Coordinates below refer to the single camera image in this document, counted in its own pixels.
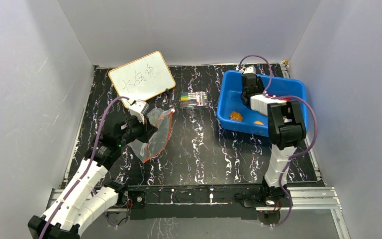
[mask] black marble surface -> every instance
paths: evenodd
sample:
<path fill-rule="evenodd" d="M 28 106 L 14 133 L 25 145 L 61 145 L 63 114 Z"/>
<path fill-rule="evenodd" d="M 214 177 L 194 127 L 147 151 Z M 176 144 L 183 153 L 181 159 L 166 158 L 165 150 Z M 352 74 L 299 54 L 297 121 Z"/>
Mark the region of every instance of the black marble surface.
<path fill-rule="evenodd" d="M 162 153 L 143 164 L 130 148 L 115 162 L 100 186 L 116 179 L 128 185 L 196 185 L 261 183 L 270 160 L 270 143 L 265 137 L 223 130 L 216 118 L 222 76 L 236 65 L 170 67 L 176 87 L 149 100 L 154 107 L 175 108 L 172 135 Z M 275 76 L 282 77 L 279 64 L 273 64 Z M 91 144 L 104 109 L 117 97 L 107 73 L 97 69 L 86 106 L 75 157 L 68 180 L 79 167 L 83 154 Z M 257 65 L 258 73 L 267 73 L 265 64 Z M 205 91 L 209 108 L 181 110 L 181 92 Z M 127 110 L 118 102 L 110 111 L 106 125 L 119 120 Z M 317 181 L 308 155 L 293 160 L 287 175 L 289 182 Z"/>

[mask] black wire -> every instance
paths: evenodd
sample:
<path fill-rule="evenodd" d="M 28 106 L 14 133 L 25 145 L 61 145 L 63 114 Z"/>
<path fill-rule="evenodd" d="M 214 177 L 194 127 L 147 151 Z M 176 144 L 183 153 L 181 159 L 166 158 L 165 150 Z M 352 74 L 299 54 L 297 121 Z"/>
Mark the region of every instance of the black wire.
<path fill-rule="evenodd" d="M 124 220 L 126 220 L 126 219 L 128 219 L 128 217 L 121 219 L 121 221 L 119 221 L 119 223 L 118 223 L 118 226 L 119 226 Z"/>

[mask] white wall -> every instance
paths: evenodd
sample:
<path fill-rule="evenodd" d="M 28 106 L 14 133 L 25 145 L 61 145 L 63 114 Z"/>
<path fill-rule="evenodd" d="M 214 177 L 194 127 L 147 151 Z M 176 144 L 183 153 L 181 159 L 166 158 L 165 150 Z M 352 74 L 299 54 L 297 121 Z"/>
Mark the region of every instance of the white wall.
<path fill-rule="evenodd" d="M 62 182 L 92 72 L 56 0 L 0 0 L 0 239 L 31 238 Z"/>
<path fill-rule="evenodd" d="M 59 0 L 94 65 L 154 51 L 170 65 L 289 59 L 320 0 Z"/>
<path fill-rule="evenodd" d="M 290 66 L 317 113 L 321 173 L 351 238 L 382 238 L 382 1 L 323 0 Z"/>

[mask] blue bin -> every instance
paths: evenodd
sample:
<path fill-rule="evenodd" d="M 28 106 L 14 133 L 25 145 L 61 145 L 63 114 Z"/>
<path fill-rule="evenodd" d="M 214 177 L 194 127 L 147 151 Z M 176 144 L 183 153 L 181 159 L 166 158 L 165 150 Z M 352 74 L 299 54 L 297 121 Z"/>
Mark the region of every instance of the blue bin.
<path fill-rule="evenodd" d="M 269 76 L 259 75 L 266 86 L 269 83 Z M 238 71 L 227 71 L 223 75 L 222 87 L 220 88 L 219 103 L 217 105 L 217 118 L 224 129 L 261 135 L 269 137 L 267 126 L 267 116 L 257 111 L 252 111 L 242 104 L 242 80 Z M 272 84 L 268 88 L 268 93 L 276 96 L 299 96 L 306 100 L 306 90 L 303 82 L 295 79 L 273 77 Z M 308 131 L 308 109 L 301 103 L 302 114 L 304 116 L 305 127 Z M 230 114 L 235 111 L 241 114 L 242 121 L 230 119 Z"/>

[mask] black marble table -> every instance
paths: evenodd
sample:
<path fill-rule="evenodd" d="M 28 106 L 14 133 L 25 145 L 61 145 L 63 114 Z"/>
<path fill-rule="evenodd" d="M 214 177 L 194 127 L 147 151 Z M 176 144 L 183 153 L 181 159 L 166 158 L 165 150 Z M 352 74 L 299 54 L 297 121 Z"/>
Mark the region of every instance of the black marble table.
<path fill-rule="evenodd" d="M 258 73 L 268 74 L 267 65 L 256 66 Z M 163 93 L 148 101 L 150 109 L 176 109 L 172 119 L 172 135 L 166 148 L 160 155 L 143 164 L 127 147 L 99 186 L 110 179 L 128 185 L 261 183 L 270 160 L 269 140 L 261 136 L 224 130 L 216 118 L 223 74 L 235 67 L 236 65 L 170 67 L 176 87 L 170 90 L 169 95 Z M 275 76 L 283 76 L 279 64 L 273 64 L 272 69 Z M 107 76 L 109 70 L 95 71 L 68 180 L 75 174 L 83 154 L 92 143 L 104 109 L 117 97 Z M 181 92 L 190 91 L 207 92 L 209 108 L 180 109 Z M 126 112 L 127 109 L 118 102 L 110 111 L 106 124 L 116 122 Z M 305 147 L 302 145 L 298 150 L 302 151 Z M 317 181 L 308 155 L 292 161 L 287 179 L 290 182 Z"/>

